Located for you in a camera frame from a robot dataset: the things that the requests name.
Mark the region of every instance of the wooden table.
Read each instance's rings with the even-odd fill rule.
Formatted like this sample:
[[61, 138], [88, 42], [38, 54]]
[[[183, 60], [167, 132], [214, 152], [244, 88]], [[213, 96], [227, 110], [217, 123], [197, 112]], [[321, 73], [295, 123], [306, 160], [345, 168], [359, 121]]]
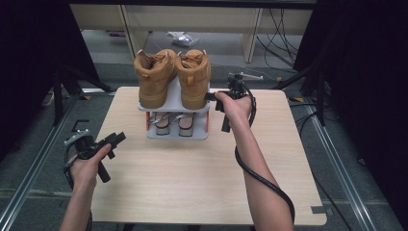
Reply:
[[[253, 224], [243, 173], [234, 156], [233, 134], [221, 132], [224, 114], [211, 102], [205, 141], [151, 140], [146, 113], [138, 109], [137, 87], [116, 92], [98, 140], [112, 132], [127, 139], [103, 163], [112, 180], [98, 182], [94, 221], [179, 224]], [[323, 225], [325, 214], [281, 90], [253, 90], [258, 111], [253, 133], [280, 187], [292, 199], [295, 225]]]

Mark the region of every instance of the hand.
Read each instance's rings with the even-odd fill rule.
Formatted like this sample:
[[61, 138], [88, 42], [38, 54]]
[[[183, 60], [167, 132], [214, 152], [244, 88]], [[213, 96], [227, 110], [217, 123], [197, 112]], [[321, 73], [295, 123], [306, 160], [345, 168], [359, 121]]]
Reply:
[[111, 145], [108, 143], [103, 146], [92, 158], [89, 160], [77, 159], [71, 167], [71, 175], [74, 181], [74, 189], [80, 187], [96, 186], [96, 174], [98, 173], [99, 162], [111, 150]]
[[217, 92], [216, 98], [221, 100], [224, 106], [224, 112], [230, 120], [230, 126], [234, 129], [236, 126], [248, 125], [248, 118], [251, 113], [251, 98], [249, 96], [232, 99], [224, 92]]

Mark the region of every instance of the sneaker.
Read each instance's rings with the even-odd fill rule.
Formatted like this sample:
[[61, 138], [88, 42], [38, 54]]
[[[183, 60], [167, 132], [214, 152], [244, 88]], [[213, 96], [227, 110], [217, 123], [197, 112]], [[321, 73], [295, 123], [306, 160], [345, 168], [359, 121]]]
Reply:
[[205, 51], [191, 50], [184, 56], [177, 56], [175, 67], [183, 106], [190, 110], [204, 108], [207, 104], [205, 94], [211, 78], [211, 66]]
[[135, 58], [135, 69], [139, 78], [139, 101], [147, 109], [157, 109], [166, 103], [168, 84], [177, 72], [174, 68], [174, 51], [165, 49], [156, 55], [147, 55], [140, 50]]

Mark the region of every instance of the aluminum rail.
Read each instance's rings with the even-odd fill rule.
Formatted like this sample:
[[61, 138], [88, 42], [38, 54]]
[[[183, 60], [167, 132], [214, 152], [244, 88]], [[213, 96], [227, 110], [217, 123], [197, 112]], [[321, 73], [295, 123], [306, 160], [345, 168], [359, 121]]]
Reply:
[[[312, 104], [312, 100], [305, 98], [305, 103]], [[308, 106], [307, 110], [310, 114], [316, 111], [315, 107]], [[312, 117], [313, 124], [319, 134], [320, 140], [326, 150], [327, 156], [330, 159], [330, 162], [339, 178], [340, 183], [344, 189], [344, 193], [347, 196], [348, 201], [350, 202], [351, 208], [354, 211], [356, 218], [358, 219], [360, 226], [363, 230], [378, 230], [375, 227], [375, 224], [372, 221], [369, 210], [360, 194], [357, 192], [350, 176], [347, 173], [347, 170], [344, 167], [343, 161], [336, 150], [333, 142], [330, 139], [330, 136], [327, 133], [327, 130], [324, 126], [321, 126], [318, 118], [316, 116]]]

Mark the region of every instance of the shelf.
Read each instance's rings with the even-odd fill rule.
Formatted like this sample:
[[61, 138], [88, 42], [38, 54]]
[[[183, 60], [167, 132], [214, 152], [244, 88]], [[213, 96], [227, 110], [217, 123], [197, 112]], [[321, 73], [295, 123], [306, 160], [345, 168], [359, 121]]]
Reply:
[[194, 113], [194, 120], [192, 123], [192, 136], [191, 137], [181, 137], [179, 136], [179, 126], [178, 122], [170, 124], [170, 133], [168, 135], [157, 135], [156, 126], [154, 124], [148, 124], [147, 126], [147, 137], [153, 140], [198, 140], [203, 141], [208, 137], [208, 121], [210, 110], [210, 103], [198, 110], [189, 110], [183, 107], [181, 102], [181, 86], [179, 79], [176, 77], [169, 85], [167, 89], [166, 103], [157, 109], [147, 109], [144, 108], [140, 102], [138, 102], [138, 108], [142, 112], [146, 112], [146, 118], [153, 116], [153, 113], [166, 112], [166, 113]]
[[192, 136], [191, 137], [180, 137], [179, 136], [179, 126], [178, 122], [174, 124], [169, 124], [170, 134], [158, 136], [156, 134], [156, 126], [150, 124], [149, 130], [147, 131], [147, 137], [153, 140], [197, 140], [204, 141], [208, 138], [208, 112], [198, 113], [194, 115], [194, 120], [192, 122]]

